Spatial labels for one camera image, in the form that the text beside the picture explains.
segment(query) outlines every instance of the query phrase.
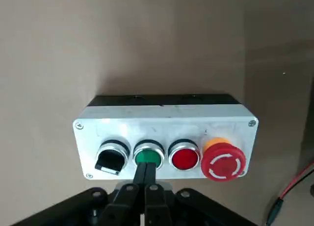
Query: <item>red wire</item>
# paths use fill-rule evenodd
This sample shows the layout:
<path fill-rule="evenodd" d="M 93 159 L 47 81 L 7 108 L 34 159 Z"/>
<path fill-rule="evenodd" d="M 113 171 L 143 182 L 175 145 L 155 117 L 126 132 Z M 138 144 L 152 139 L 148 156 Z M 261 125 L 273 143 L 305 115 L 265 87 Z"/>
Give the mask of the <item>red wire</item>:
<path fill-rule="evenodd" d="M 296 183 L 296 181 L 298 181 L 298 179 L 305 173 L 305 171 L 307 171 L 313 164 L 314 164 L 314 161 L 312 161 L 296 177 L 294 177 L 294 179 L 290 182 L 290 184 L 284 189 L 284 191 L 280 195 L 281 199 L 285 197 L 287 191 Z"/>

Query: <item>beige wall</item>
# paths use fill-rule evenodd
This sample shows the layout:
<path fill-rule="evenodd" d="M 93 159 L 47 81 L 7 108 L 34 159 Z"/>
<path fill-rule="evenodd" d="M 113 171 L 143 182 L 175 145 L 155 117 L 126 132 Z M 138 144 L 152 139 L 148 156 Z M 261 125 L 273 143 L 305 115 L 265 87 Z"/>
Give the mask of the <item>beige wall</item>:
<path fill-rule="evenodd" d="M 313 0 L 0 0 L 0 225 L 91 186 L 113 189 L 82 176 L 72 132 L 95 94 L 211 90 L 260 119 L 249 174 L 172 183 L 261 224 L 299 164 L 313 39 Z M 276 225 L 313 224 L 311 183 Z"/>

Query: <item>button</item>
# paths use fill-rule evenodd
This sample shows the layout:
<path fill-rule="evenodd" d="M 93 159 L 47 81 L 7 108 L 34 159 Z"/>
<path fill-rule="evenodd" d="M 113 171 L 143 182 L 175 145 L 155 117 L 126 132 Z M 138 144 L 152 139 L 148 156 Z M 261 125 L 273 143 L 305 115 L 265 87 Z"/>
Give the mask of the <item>button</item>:
<path fill-rule="evenodd" d="M 152 162 L 159 169 L 165 159 L 163 146 L 152 139 L 145 139 L 137 143 L 133 151 L 133 162 L 137 166 L 140 162 Z"/>
<path fill-rule="evenodd" d="M 244 153 L 229 143 L 217 143 L 206 149 L 201 161 L 203 174 L 215 181 L 237 178 L 244 170 Z"/>
<path fill-rule="evenodd" d="M 123 142 L 118 140 L 105 141 L 98 150 L 95 169 L 119 175 L 126 166 L 129 155 L 130 150 Z"/>
<path fill-rule="evenodd" d="M 136 164 L 140 162 L 152 162 L 155 163 L 156 166 L 161 164 L 160 155 L 153 150 L 143 150 L 135 157 Z"/>
<path fill-rule="evenodd" d="M 180 171 L 187 171 L 197 166 L 200 152 L 197 145 L 189 139 L 179 139 L 173 142 L 169 149 L 169 163 Z"/>

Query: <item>control box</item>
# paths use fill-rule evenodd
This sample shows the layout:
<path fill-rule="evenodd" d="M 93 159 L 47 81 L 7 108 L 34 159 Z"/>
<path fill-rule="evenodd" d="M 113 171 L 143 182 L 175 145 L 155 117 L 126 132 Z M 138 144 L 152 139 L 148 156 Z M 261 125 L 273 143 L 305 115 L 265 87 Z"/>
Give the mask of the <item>control box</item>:
<path fill-rule="evenodd" d="M 140 162 L 156 178 L 229 181 L 249 167 L 258 119 L 232 96 L 96 96 L 73 122 L 88 179 L 133 179 Z"/>

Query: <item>yellow ring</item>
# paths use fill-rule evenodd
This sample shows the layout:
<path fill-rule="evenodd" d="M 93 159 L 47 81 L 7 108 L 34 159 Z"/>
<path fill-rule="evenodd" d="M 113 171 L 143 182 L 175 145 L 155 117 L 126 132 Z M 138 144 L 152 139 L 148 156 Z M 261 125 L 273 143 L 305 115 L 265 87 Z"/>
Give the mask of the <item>yellow ring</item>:
<path fill-rule="evenodd" d="M 231 142 L 228 139 L 225 138 L 213 138 L 209 141 L 207 141 L 203 147 L 203 153 L 209 149 L 211 146 L 218 144 L 218 143 L 227 143 L 227 144 L 231 144 Z"/>

